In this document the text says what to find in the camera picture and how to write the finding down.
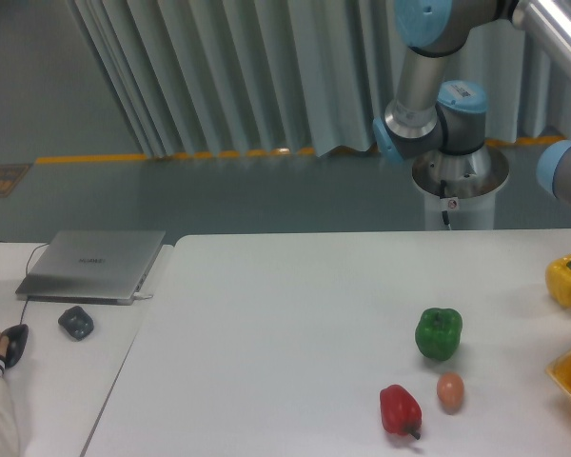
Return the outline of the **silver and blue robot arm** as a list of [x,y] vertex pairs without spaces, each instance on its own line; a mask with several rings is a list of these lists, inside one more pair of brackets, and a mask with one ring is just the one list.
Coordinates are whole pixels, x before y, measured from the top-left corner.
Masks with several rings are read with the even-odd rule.
[[507,20],[527,32],[571,81],[571,3],[567,1],[398,1],[407,50],[394,99],[373,121],[379,151],[412,163],[428,230],[490,230],[509,164],[485,143],[483,88],[444,78],[474,28]]

